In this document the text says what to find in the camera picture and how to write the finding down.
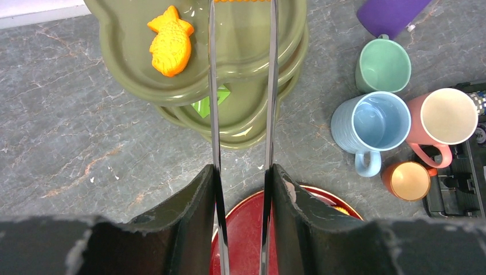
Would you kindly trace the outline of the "round orange cookie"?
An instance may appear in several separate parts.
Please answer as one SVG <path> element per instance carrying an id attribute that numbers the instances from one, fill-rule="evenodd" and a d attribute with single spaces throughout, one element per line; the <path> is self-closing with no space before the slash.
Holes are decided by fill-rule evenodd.
<path id="1" fill-rule="evenodd" d="M 340 211 L 341 213 L 345 214 L 345 215 L 350 215 L 350 212 L 345 209 L 344 207 L 340 207 L 340 206 L 333 206 L 333 208 L 337 211 Z"/>

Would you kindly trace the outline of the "orange fish-shaped cookie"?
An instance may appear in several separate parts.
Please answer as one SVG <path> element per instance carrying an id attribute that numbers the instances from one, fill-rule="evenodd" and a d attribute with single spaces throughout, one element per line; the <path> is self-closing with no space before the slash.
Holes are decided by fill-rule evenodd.
<path id="1" fill-rule="evenodd" d="M 156 33 L 149 47 L 152 66 L 166 77 L 174 77 L 184 71 L 191 56 L 190 36 L 194 33 L 194 27 L 180 19 L 173 5 L 148 22 L 147 26 Z"/>

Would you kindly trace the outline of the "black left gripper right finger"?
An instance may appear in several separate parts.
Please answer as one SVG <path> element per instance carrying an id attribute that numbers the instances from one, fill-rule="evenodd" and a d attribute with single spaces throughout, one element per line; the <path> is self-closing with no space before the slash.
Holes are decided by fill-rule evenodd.
<path id="1" fill-rule="evenodd" d="M 280 274 L 484 274 L 480 219 L 362 221 L 327 205 L 279 164 L 273 220 Z"/>

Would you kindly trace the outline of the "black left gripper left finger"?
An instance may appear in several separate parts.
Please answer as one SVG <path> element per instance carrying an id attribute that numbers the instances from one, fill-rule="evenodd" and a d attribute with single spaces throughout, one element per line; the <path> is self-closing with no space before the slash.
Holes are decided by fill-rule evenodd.
<path id="1" fill-rule="evenodd" d="M 1 217 L 2 274 L 208 274 L 214 168 L 127 223 L 100 215 Z"/>

